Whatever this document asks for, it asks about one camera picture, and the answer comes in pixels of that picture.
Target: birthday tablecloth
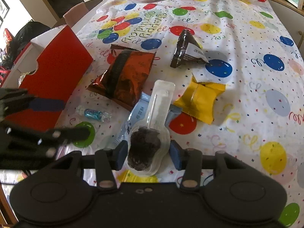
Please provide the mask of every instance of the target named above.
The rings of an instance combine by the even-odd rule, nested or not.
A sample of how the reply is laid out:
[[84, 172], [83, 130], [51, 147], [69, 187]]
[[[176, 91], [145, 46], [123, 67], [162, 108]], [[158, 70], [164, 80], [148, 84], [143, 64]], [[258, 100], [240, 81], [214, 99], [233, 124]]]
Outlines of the birthday tablecloth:
[[[209, 65], [170, 67], [178, 36], [189, 29], [202, 47]], [[158, 79], [175, 83], [173, 101], [191, 81], [226, 84], [214, 104], [214, 121], [207, 125], [182, 113], [169, 126], [171, 138], [183, 148], [213, 155], [218, 150], [237, 157], [282, 184], [288, 194], [280, 221], [287, 227], [304, 224], [304, 63], [291, 36], [267, 0], [166, 0], [151, 4], [108, 0], [77, 34], [94, 58], [62, 112], [57, 126], [82, 123], [94, 140], [84, 149], [67, 145], [64, 153], [84, 155], [109, 147], [129, 112], [87, 87], [108, 69], [112, 43], [140, 51], [156, 52], [143, 91], [151, 94]], [[79, 105], [112, 114], [102, 124], [79, 116]], [[123, 167], [118, 181], [180, 183], [167, 155], [155, 176], [142, 178]], [[202, 171], [201, 184], [212, 172]], [[85, 170], [91, 185], [95, 171]]]

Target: yellow snack package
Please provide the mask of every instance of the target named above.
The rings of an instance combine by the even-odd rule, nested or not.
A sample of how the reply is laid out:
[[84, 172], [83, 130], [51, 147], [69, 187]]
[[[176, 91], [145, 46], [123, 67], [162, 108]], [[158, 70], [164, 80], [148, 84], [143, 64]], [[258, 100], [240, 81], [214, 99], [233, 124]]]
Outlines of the yellow snack package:
[[216, 97], [222, 94], [226, 85], [213, 82], [197, 83], [192, 76], [191, 83], [184, 94], [174, 102], [183, 108], [183, 112], [198, 120], [211, 124], [213, 121], [213, 104]]

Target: white label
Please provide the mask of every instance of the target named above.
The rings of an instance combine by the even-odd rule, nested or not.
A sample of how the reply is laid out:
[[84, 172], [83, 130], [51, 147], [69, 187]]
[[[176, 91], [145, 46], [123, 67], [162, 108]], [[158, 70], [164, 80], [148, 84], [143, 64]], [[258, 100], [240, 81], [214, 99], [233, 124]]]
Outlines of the white label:
[[185, 53], [195, 58], [202, 58], [204, 61], [208, 62], [202, 50], [194, 44], [188, 43], [188, 47]]

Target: red balloon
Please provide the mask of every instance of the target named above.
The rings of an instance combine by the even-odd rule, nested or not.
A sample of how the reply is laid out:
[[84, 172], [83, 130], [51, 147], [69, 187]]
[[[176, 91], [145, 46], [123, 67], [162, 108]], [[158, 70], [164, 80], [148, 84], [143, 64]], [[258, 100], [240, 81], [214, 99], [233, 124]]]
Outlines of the red balloon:
[[190, 31], [191, 35], [195, 34], [195, 32], [192, 29], [190, 29], [188, 27], [184, 27], [184, 26], [174, 26], [174, 27], [171, 27], [170, 28], [170, 32], [172, 32], [176, 36], [179, 36], [184, 29], [188, 29]]
[[146, 6], [144, 6], [143, 9], [145, 10], [150, 10], [150, 9], [153, 9], [156, 7], [157, 4], [154, 4], [154, 3], [150, 3], [150, 4], [147, 4]]
[[97, 22], [101, 22], [101, 21], [104, 21], [106, 18], [108, 18], [109, 16], [108, 15], [105, 15], [105, 16], [102, 16], [100, 17], [98, 20], [96, 20]]
[[186, 10], [191, 10], [191, 11], [196, 9], [195, 7], [181, 7], [181, 8], [186, 9]]
[[120, 31], [120, 30], [126, 29], [129, 25], [131, 25], [131, 24], [129, 22], [125, 21], [119, 25], [114, 26], [114, 31]]
[[115, 57], [112, 55], [112, 53], [110, 53], [110, 54], [108, 55], [107, 62], [108, 62], [109, 64], [112, 64], [114, 61], [115, 61]]
[[116, 21], [117, 23], [120, 23], [120, 22], [122, 22], [124, 19], [125, 19], [125, 17], [124, 17], [124, 16], [121, 16], [121, 17], [112, 19], [112, 21]]
[[259, 2], [266, 2], [267, 0], [258, 0]]
[[196, 118], [182, 112], [177, 118], [170, 122], [169, 128], [180, 135], [190, 134], [196, 128]]

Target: red wrapper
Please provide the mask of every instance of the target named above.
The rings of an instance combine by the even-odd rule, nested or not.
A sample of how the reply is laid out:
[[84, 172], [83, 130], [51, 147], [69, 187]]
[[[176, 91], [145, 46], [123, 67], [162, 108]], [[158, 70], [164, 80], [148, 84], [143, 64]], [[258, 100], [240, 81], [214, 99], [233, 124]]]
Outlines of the red wrapper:
[[115, 60], [109, 69], [88, 87], [88, 90], [112, 99], [132, 111], [140, 99], [155, 54], [119, 45], [112, 45], [111, 53]]

